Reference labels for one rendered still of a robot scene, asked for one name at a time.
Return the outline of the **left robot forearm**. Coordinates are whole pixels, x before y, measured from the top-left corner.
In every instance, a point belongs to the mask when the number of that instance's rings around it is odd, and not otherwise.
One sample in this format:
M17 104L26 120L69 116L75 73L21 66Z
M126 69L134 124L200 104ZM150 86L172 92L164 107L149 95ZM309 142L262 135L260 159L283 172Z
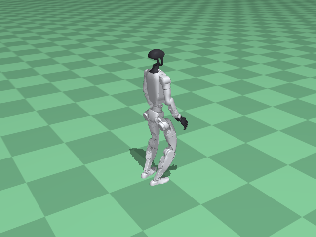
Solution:
M149 104L150 108L152 108L153 107L153 103L149 100L148 94L145 94L145 97L147 99L147 103Z

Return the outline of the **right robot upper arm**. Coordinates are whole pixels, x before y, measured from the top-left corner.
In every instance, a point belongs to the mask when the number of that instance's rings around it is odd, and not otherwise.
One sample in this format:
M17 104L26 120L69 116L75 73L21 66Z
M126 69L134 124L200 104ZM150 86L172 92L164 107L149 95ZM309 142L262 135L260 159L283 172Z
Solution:
M163 88L164 104L170 106L171 105L170 104L170 99L171 99L171 87L170 87L171 79L167 75L160 75L159 78L160 78L159 79L160 84L162 85L162 88Z

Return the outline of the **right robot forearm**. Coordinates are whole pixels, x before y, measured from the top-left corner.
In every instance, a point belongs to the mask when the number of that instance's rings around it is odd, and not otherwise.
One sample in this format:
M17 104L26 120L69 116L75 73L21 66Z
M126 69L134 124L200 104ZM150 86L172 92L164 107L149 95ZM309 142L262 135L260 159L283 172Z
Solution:
M174 99L171 98L170 99L170 106L168 106L168 109L170 110L172 116L175 118L181 118L181 115L179 114L178 110L176 109L176 105L175 105L175 102L174 102Z

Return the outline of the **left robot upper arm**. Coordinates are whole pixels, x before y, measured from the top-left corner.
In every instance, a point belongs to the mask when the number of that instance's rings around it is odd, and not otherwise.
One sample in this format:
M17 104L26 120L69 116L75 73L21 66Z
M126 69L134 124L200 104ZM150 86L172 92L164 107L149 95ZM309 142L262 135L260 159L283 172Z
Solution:
M146 73L149 69L146 69L144 70L144 83L143 83L143 91L145 94L148 94L148 91L147 91L147 81L146 81Z

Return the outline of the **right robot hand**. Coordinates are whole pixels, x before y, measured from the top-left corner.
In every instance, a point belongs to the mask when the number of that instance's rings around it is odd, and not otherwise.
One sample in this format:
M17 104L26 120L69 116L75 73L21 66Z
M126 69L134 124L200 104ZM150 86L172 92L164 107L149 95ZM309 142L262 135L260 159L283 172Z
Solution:
M181 118L175 118L177 121L180 121L180 123L184 126L184 130L186 130L188 122L186 121L186 118L181 116Z

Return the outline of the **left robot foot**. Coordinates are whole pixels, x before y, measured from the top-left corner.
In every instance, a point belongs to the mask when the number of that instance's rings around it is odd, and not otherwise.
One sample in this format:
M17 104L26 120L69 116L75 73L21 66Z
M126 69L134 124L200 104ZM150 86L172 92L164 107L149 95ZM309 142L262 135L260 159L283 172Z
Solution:
M145 172L143 172L143 173L141 174L141 178L143 178L143 179L147 178L148 176L154 174L154 173L156 172L156 170L157 170L156 167L154 167L154 166L151 167L150 170L149 170L149 173L146 173L146 171L145 171Z

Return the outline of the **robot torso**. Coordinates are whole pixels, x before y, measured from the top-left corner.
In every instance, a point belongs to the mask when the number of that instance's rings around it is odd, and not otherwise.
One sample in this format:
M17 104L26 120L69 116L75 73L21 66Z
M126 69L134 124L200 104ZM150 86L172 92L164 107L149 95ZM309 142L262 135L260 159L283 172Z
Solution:
M158 124L157 119L159 117L164 117L164 111L162 111L164 94L162 85L159 81L159 76L166 75L166 73L158 69L159 72L153 74L149 72L151 69L149 69L146 73L146 81L149 100L154 104L153 107L148 110L148 119L151 122Z

